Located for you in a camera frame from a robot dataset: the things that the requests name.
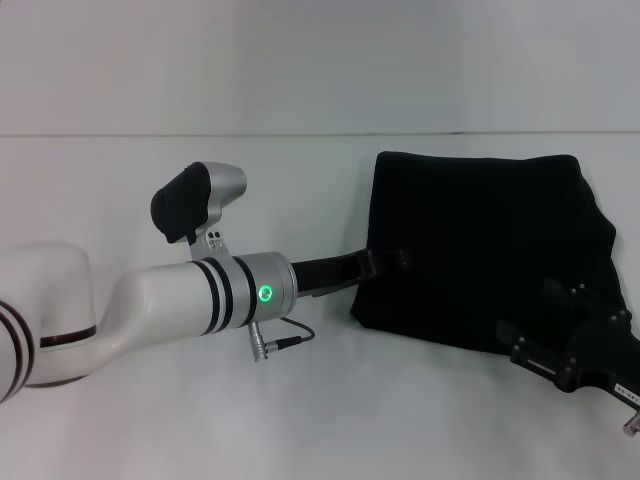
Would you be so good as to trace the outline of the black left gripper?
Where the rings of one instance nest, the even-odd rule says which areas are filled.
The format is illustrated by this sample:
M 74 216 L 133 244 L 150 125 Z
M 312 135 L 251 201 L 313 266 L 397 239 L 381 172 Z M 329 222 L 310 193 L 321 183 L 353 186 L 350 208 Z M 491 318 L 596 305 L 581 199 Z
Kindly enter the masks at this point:
M 294 262 L 292 267 L 298 297 L 319 297 L 372 278 L 410 271 L 412 259 L 404 249 L 364 249 L 336 257 Z

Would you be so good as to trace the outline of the black shirt with FREE print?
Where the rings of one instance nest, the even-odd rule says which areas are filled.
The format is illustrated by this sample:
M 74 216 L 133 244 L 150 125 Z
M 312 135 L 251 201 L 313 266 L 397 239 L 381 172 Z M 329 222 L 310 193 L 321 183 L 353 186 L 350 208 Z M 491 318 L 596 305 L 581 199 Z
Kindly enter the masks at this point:
M 615 239 L 574 156 L 383 152 L 367 245 L 403 251 L 411 266 L 361 284 L 351 313 L 369 329 L 497 354 L 506 321 L 561 348 L 579 323 L 567 290 L 584 285 L 626 305 Z

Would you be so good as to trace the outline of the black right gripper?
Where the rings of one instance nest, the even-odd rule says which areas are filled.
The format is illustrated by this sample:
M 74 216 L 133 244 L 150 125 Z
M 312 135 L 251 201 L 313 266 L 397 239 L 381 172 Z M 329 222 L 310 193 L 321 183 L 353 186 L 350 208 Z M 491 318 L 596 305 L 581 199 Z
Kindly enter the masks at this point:
M 574 331 L 562 355 L 526 337 L 511 323 L 496 324 L 496 339 L 510 361 L 561 386 L 565 393 L 601 389 L 620 401 L 640 401 L 640 339 L 631 331 L 631 313 L 579 284 L 567 288 L 555 279 L 543 283 L 547 305 L 589 321 Z

